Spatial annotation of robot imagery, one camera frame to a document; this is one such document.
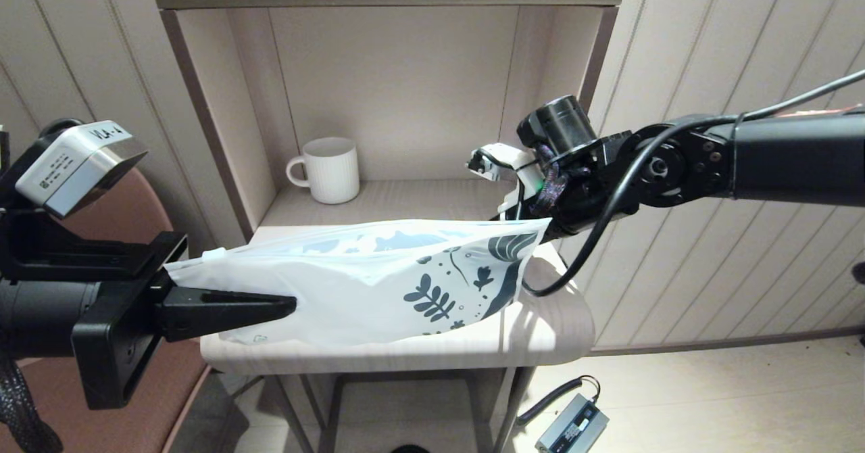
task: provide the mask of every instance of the white table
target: white table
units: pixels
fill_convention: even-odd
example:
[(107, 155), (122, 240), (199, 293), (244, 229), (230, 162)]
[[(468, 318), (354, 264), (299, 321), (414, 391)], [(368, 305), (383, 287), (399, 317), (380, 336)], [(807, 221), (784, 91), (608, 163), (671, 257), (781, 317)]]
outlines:
[[(260, 227), (253, 243), (308, 231), (309, 226)], [(539, 286), (565, 271), (550, 244), (535, 250), (526, 279)], [(536, 366), (577, 360), (594, 342), (592, 315), (575, 286), (546, 298), (523, 293), (503, 312), (462, 329), (392, 343), (318, 348), (297, 340), (241, 345), (212, 334), (201, 339), (201, 355), (226, 373), (265, 375), (284, 391), (285, 415), (303, 453), (314, 453), (301, 416), (321, 428), (318, 453), (330, 453), (342, 385), (347, 381), (446, 376), (469, 381), (478, 451), (504, 447)], [(287, 382), (278, 376), (290, 376)], [(490, 425), (501, 416), (500, 425)], [(492, 444), (492, 435), (497, 441)]]

